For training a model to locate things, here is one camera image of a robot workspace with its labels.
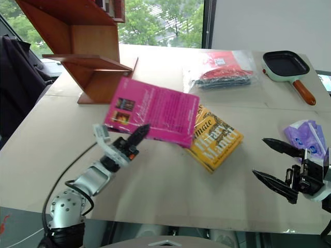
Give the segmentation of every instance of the purple plastic bag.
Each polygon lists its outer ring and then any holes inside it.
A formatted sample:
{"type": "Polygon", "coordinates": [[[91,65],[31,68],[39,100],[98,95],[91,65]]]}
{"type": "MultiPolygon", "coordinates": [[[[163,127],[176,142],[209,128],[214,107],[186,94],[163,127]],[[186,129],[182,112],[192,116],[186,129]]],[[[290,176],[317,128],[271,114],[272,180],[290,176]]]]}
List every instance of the purple plastic bag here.
{"type": "Polygon", "coordinates": [[[300,120],[284,129],[291,144],[299,149],[309,149],[311,156],[323,159],[326,153],[326,141],[322,127],[314,120],[300,120]]]}

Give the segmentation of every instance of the table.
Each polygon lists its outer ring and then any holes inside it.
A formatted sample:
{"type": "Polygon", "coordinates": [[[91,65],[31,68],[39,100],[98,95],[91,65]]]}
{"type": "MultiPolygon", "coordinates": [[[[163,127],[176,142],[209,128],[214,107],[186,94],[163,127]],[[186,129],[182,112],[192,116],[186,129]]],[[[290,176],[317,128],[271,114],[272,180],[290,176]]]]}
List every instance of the table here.
{"type": "MultiPolygon", "coordinates": [[[[197,49],[121,45],[121,55],[138,54],[134,79],[182,90],[182,66],[197,49]]],[[[176,144],[143,141],[129,168],[95,197],[94,219],[203,228],[319,234],[329,221],[321,203],[299,196],[298,203],[269,190],[253,175],[257,169],[284,178],[297,161],[268,148],[263,137],[286,140],[283,128],[314,119],[331,140],[331,99],[315,71],[303,82],[315,95],[307,105],[289,83],[269,80],[261,71],[261,52],[253,52],[261,87],[203,96],[201,103],[241,131],[242,144],[210,175],[176,144]]],[[[312,65],[306,56],[302,58],[312,65]]],[[[102,123],[107,105],[78,105],[81,93],[65,72],[24,119],[0,151],[0,206],[40,212],[63,169],[95,141],[92,124],[102,123]]],[[[113,139],[119,136],[111,134],[113,139]]],[[[60,181],[76,178],[102,156],[96,147],[60,181]]]]}

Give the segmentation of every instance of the wooden handle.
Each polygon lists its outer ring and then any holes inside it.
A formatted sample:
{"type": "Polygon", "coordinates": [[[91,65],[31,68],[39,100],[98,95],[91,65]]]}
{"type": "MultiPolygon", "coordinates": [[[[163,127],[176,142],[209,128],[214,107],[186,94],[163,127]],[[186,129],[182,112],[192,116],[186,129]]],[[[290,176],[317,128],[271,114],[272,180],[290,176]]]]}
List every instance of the wooden handle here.
{"type": "Polygon", "coordinates": [[[309,90],[303,85],[303,83],[300,80],[296,80],[293,82],[294,88],[299,92],[299,94],[302,96],[302,98],[307,102],[309,105],[315,105],[316,104],[316,99],[310,93],[309,90]]]}

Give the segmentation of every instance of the pink book back cover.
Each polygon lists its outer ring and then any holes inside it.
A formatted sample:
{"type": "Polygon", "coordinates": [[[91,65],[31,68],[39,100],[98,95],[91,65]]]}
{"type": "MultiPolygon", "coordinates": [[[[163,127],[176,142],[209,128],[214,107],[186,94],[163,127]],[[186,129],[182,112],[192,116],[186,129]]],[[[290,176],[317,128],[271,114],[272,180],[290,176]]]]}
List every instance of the pink book back cover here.
{"type": "Polygon", "coordinates": [[[147,138],[177,143],[189,148],[192,143],[199,97],[123,77],[110,104],[104,124],[132,133],[150,124],[147,138]]]}

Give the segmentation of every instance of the square frying pan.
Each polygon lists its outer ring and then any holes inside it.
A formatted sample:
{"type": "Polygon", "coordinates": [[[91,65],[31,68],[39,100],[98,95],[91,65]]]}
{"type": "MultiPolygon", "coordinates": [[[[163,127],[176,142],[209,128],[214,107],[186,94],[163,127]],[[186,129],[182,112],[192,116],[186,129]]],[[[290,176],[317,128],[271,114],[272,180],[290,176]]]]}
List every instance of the square frying pan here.
{"type": "Polygon", "coordinates": [[[271,80],[293,83],[305,102],[309,105],[316,104],[315,97],[300,81],[310,69],[299,55],[291,51],[268,52],[263,55],[262,67],[263,73],[271,80]]]}

